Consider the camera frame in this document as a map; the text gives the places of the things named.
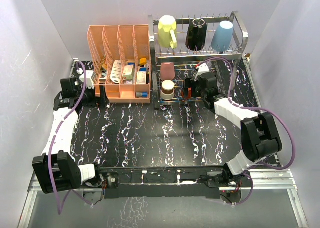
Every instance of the metal frame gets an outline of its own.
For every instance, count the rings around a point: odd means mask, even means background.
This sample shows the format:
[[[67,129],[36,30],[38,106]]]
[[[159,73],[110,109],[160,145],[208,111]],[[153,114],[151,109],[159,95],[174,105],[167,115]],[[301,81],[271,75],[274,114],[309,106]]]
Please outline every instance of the metal frame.
[[[259,98],[256,93],[256,89],[254,86],[254,82],[252,80],[251,76],[251,69],[250,64],[247,62],[246,58],[244,57],[243,60],[245,61],[245,66],[247,68],[249,78],[251,79],[251,84],[254,90],[254,94],[257,98],[257,102],[260,105]],[[166,169],[167,167],[158,167],[158,169]],[[251,177],[253,179],[253,189],[286,189],[288,192],[288,196],[291,201],[292,209],[294,211],[297,223],[299,228],[309,228],[308,222],[305,216],[305,213],[303,211],[299,196],[298,196],[298,189],[296,182],[294,180],[293,174],[290,169],[286,170],[274,170],[274,169],[253,169],[250,171]],[[230,190],[234,189],[232,187],[227,186],[221,186],[220,190]],[[242,190],[248,190],[249,187],[242,187]],[[40,187],[40,184],[38,182],[37,177],[35,174],[33,174],[29,189],[28,189],[28,195],[24,204],[24,208],[21,214],[20,222],[18,227],[19,228],[25,228],[28,227],[32,212],[34,210],[35,202],[37,199],[38,191],[42,192],[42,189]],[[78,189],[78,191],[83,192],[94,192],[98,191],[100,192],[101,189],[99,188],[82,188]]]
[[[175,18],[175,21],[177,23],[177,25],[182,25],[182,29],[183,29],[183,25],[184,24],[189,24],[190,20],[194,19],[195,16],[193,18],[188,17],[188,18]],[[241,31],[241,35],[242,35],[242,42],[240,43],[239,38],[236,34],[235,29],[233,30],[233,38],[235,41],[235,45],[236,47],[233,48],[232,44],[230,45],[230,47],[225,51],[225,52],[218,52],[215,51],[211,45],[208,48],[204,48],[203,50],[200,51],[190,51],[190,50],[186,50],[186,52],[183,52],[182,49],[180,49],[179,52],[176,52],[175,49],[172,50],[172,52],[169,52],[170,48],[167,49],[167,52],[164,52],[163,54],[165,54],[165,56],[162,56],[162,52],[160,49],[159,53],[156,53],[156,37],[155,37],[155,31],[154,31],[154,26],[157,26],[159,24],[159,20],[153,20],[153,16],[152,15],[148,15],[148,25],[149,25],[149,44],[150,44],[150,55],[151,55],[151,65],[152,65],[152,78],[153,78],[153,82],[152,82],[152,91],[153,91],[153,102],[154,102],[154,108],[157,110],[160,107],[159,104],[159,89],[157,86],[157,83],[155,81],[158,81],[158,70],[157,70],[157,65],[160,65],[162,62],[174,62],[175,64],[183,64],[186,62],[194,62],[194,61],[203,61],[206,60],[210,57],[223,57],[226,58],[228,60],[234,60],[234,67],[236,67],[235,69],[233,69],[234,74],[237,74],[237,69],[238,69],[238,64],[242,58],[242,55],[244,53],[244,50],[246,49],[247,43],[248,43],[248,31],[247,28],[241,18],[241,16],[239,15],[238,11],[233,11],[231,12],[230,16],[228,17],[227,14],[225,14],[225,16],[221,16],[221,14],[219,14],[218,16],[215,16],[215,14],[212,15],[212,17],[208,17],[208,14],[206,17],[203,17],[201,15],[201,18],[204,19],[206,21],[206,23],[213,23],[213,27],[214,28],[214,24],[215,23],[219,23],[221,21],[224,20],[229,20],[231,22],[234,22],[234,20],[236,20],[240,31]],[[177,33],[186,33],[186,31],[177,31]],[[236,80],[234,80],[233,84],[232,84],[232,89],[234,89],[236,84]],[[181,100],[181,101],[176,101],[179,102],[181,104],[185,104],[188,101],[186,100]]]

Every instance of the blue cup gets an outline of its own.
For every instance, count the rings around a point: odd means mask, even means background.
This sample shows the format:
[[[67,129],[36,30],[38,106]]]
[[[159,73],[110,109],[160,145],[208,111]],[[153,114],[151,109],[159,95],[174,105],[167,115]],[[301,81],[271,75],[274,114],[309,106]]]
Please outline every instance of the blue cup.
[[[223,52],[230,46],[232,35],[234,32],[234,24],[224,20],[219,23],[213,36],[211,46],[213,49]]]

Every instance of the white wall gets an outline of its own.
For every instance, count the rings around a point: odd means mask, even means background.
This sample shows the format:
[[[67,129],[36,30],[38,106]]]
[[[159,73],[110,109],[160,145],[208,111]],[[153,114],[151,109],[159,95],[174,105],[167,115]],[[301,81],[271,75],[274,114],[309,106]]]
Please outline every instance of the white wall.
[[[16,227],[72,59],[41,0],[0,0],[1,227]]]
[[[294,133],[292,171],[310,227],[320,222],[319,10],[320,0],[281,0],[250,61],[262,104],[283,117]],[[283,140],[279,155],[286,163],[291,147],[286,135]]]
[[[42,0],[70,54],[91,59],[87,31],[91,24],[146,24],[148,14],[206,16],[239,10],[249,31],[251,52],[279,0]]]

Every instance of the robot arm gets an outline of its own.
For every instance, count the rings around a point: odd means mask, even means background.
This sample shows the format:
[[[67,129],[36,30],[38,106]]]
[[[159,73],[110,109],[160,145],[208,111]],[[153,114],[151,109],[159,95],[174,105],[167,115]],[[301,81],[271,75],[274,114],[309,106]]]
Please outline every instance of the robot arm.
[[[282,143],[273,116],[242,109],[219,93],[215,72],[204,63],[195,78],[184,81],[185,98],[202,97],[205,106],[241,129],[242,150],[223,166],[218,182],[231,182],[243,176],[253,165],[282,150]]]
[[[53,169],[53,176],[58,191],[77,189],[84,182],[92,184],[100,183],[101,177],[97,164],[77,165],[71,157],[71,141],[74,131],[74,126],[79,117],[79,111],[82,106],[87,107],[105,107],[108,103],[105,87],[100,85],[100,96],[96,95],[93,79],[95,73],[93,70],[86,71],[87,85],[84,97],[80,105],[75,109],[65,120],[65,116],[69,113],[75,105],[81,93],[80,82],[84,81],[84,76],[71,77],[61,79],[62,91],[58,93],[54,99],[54,121],[52,130],[48,139],[48,143],[42,152],[41,156],[33,158],[32,166],[41,188],[44,193],[52,193],[53,186],[49,176],[48,167],[48,153],[53,137],[60,125],[59,132],[54,140],[52,148],[51,162]]]

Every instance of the black cup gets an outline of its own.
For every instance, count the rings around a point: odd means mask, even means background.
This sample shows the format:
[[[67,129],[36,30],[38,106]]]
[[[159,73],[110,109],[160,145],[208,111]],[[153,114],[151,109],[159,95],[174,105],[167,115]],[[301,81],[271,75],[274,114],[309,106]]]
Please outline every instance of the black cup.
[[[205,20],[195,18],[190,20],[185,45],[190,50],[201,50],[205,47],[207,23]]]

